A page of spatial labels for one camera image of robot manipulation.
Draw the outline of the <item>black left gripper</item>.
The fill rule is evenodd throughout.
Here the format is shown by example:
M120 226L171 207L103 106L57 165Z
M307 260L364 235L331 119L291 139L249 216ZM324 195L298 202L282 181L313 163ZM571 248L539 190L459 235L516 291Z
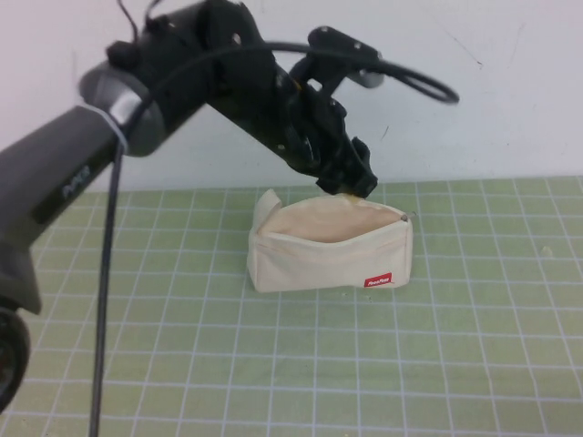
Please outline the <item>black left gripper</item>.
M316 185L329 195L351 194L354 152L348 145L341 112L310 85L294 82L284 104L285 161L296 172L318 178ZM352 139L358 157L353 194L369 197L378 185L371 168L371 151L358 137Z

